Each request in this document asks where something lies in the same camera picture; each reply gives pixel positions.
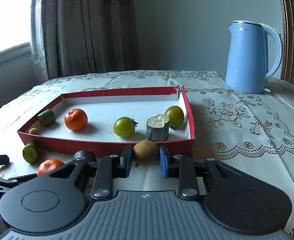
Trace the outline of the white floral tablecloth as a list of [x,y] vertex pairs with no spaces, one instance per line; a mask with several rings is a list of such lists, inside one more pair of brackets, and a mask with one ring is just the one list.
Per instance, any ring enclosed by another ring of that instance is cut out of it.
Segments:
[[0,167],[0,177],[36,172],[23,159],[17,131],[60,94],[160,86],[186,90],[195,122],[196,160],[218,158],[288,194],[293,212],[286,232],[294,239],[294,86],[276,78],[269,79],[268,91],[260,95],[231,90],[216,72],[137,70],[46,81],[0,108],[0,154],[11,161]]

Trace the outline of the green cucumber piece outside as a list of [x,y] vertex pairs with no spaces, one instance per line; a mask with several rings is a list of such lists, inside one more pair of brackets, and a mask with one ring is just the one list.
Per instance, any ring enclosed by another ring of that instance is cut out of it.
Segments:
[[35,163],[37,161],[38,154],[38,147],[32,142],[27,143],[23,148],[23,158],[26,162],[30,164]]

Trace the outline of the dark sugarcane piece in box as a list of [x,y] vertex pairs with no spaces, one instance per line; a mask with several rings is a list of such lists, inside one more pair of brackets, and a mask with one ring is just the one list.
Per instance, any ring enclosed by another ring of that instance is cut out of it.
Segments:
[[169,136],[169,117],[163,114],[153,116],[146,121],[146,137],[148,141],[167,141]]

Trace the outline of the brown patterned curtain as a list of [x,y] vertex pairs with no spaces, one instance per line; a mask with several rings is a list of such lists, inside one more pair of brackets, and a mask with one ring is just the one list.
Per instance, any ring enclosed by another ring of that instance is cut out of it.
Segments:
[[138,68],[132,0],[31,0],[36,78]]

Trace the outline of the smaller orange tangerine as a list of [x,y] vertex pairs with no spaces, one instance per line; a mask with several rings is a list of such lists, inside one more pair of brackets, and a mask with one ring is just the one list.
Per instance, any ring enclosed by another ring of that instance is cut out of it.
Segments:
[[64,124],[71,131],[80,131],[87,126],[88,117],[82,109],[75,108],[66,113]]

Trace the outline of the large orange tangerine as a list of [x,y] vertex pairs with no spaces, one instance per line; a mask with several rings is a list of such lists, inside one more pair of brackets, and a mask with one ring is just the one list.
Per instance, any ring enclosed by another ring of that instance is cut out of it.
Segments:
[[40,163],[37,171],[37,176],[44,175],[64,165],[64,162],[59,159],[46,159]]

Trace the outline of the light blue electric kettle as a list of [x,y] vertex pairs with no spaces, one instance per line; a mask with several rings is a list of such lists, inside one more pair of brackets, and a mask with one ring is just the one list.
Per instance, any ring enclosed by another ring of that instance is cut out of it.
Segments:
[[[277,29],[264,23],[237,20],[229,25],[231,43],[226,70],[226,85],[244,93],[262,94],[267,79],[283,60],[283,41]],[[268,67],[268,36],[274,39],[276,58]]]

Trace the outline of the green cucumber piece in box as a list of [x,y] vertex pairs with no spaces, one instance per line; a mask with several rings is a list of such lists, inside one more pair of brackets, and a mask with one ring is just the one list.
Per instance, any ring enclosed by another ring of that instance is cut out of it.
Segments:
[[37,119],[43,126],[48,127],[56,121],[56,115],[51,109],[46,109],[37,115]]

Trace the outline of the red shallow cardboard box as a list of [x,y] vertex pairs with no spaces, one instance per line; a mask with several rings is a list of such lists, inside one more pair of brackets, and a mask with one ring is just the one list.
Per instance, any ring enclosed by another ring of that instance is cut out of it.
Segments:
[[[53,124],[45,127],[34,115],[18,129],[18,134],[23,143],[33,142],[42,150],[68,154],[89,150],[103,157],[145,140],[146,121],[174,105],[184,112],[184,122],[177,129],[170,128],[168,140],[162,144],[171,154],[190,156],[195,124],[186,92],[179,87],[114,88],[61,94],[43,108],[55,113]],[[87,126],[76,132],[64,124],[66,113],[75,108],[85,111],[88,117]],[[114,123],[123,116],[138,122],[134,135],[126,139],[113,132]],[[28,133],[33,127],[39,129],[40,135]]]

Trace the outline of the green tomato front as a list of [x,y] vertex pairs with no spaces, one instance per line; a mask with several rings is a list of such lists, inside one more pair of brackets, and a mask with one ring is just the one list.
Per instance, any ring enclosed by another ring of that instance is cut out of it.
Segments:
[[114,123],[113,132],[118,137],[126,139],[134,135],[137,125],[135,119],[123,116]]

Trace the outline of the green tomato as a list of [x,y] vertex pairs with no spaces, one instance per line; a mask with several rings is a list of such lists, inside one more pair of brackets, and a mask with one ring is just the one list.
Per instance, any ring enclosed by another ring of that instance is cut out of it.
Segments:
[[181,126],[184,122],[184,112],[179,106],[169,107],[164,114],[169,118],[169,124],[173,128]]
[[118,137],[126,139],[134,135],[137,125],[135,119],[123,116],[114,123],[113,132]]

